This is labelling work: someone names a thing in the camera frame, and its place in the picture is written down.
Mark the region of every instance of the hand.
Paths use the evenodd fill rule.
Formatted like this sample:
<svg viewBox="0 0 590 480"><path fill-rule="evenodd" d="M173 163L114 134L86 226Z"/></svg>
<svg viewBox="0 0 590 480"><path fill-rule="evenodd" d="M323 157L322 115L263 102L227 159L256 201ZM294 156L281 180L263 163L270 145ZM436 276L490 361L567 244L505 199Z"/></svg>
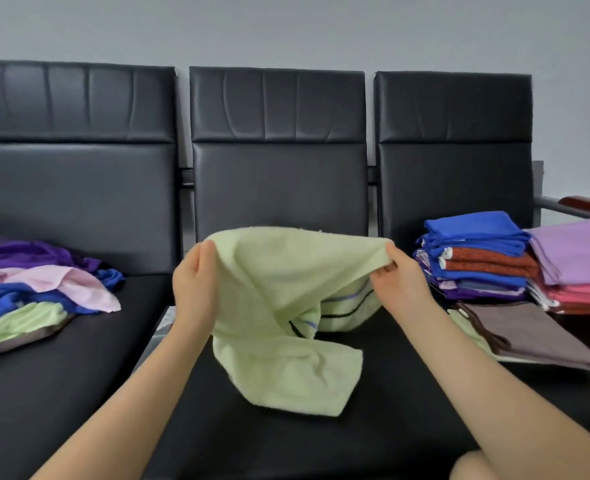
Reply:
<svg viewBox="0 0 590 480"><path fill-rule="evenodd" d="M436 305L419 264L386 243L386 252L393 262L371 273L371 283L381 304L398 322L417 313L424 306Z"/></svg>
<svg viewBox="0 0 590 480"><path fill-rule="evenodd" d="M217 248L212 241L197 243L172 274L177 306L173 329L195 327L210 335L217 312Z"/></svg>

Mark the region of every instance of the chair backrest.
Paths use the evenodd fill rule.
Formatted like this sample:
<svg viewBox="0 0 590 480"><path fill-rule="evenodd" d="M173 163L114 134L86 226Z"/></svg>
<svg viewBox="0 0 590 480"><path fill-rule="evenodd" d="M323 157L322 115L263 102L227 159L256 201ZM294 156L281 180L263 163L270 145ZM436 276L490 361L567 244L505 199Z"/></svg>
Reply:
<svg viewBox="0 0 590 480"><path fill-rule="evenodd" d="M530 76L377 72L374 98L380 235L410 252L425 219L532 225Z"/></svg>
<svg viewBox="0 0 590 480"><path fill-rule="evenodd" d="M190 68L197 239L245 226L366 235L363 72Z"/></svg>
<svg viewBox="0 0 590 480"><path fill-rule="evenodd" d="M179 260L171 67L0 61L0 241L39 239L126 274Z"/></svg>

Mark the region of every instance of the knee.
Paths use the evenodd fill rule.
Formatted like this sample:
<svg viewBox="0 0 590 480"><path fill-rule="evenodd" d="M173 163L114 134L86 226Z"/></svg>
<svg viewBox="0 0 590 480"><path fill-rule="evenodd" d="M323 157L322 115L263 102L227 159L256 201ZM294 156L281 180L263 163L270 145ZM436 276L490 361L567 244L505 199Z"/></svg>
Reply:
<svg viewBox="0 0 590 480"><path fill-rule="evenodd" d="M451 470L450 480L500 480L481 450L459 457Z"/></svg>

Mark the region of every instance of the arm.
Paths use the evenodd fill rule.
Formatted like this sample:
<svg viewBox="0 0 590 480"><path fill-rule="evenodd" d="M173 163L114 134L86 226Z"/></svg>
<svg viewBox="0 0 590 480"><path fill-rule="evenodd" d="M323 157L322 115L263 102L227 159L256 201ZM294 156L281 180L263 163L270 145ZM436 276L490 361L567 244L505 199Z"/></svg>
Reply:
<svg viewBox="0 0 590 480"><path fill-rule="evenodd" d="M177 311L171 331L34 480L141 478L212 331L216 259L212 242L190 250L172 277Z"/></svg>
<svg viewBox="0 0 590 480"><path fill-rule="evenodd" d="M486 355L435 303L415 261L371 275L376 294L505 480L590 480L590 433Z"/></svg>

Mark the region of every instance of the right arm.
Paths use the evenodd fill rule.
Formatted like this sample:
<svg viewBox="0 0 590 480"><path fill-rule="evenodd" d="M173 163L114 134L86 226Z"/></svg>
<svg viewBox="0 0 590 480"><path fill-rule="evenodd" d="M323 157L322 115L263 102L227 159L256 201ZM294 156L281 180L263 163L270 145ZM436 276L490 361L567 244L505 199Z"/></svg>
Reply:
<svg viewBox="0 0 590 480"><path fill-rule="evenodd" d="M371 281L498 475L590 480L590 433L477 347L431 296L419 265L388 244L394 265Z"/></svg>

